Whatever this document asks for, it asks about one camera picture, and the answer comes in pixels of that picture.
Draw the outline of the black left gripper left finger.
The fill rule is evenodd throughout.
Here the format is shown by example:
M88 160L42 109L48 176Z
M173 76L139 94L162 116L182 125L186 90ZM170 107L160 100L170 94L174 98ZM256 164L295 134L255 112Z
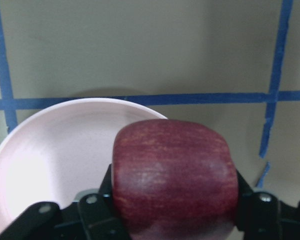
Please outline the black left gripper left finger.
M55 202L28 207L2 233L0 240L129 240L131 236L114 208L112 168L100 189L61 209Z

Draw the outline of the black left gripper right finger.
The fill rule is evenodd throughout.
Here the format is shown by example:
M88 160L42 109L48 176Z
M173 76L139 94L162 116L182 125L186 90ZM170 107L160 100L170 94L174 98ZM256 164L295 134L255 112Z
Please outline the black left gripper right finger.
M253 190L239 171L234 226L244 240L300 240L300 201L296 207L275 195Z

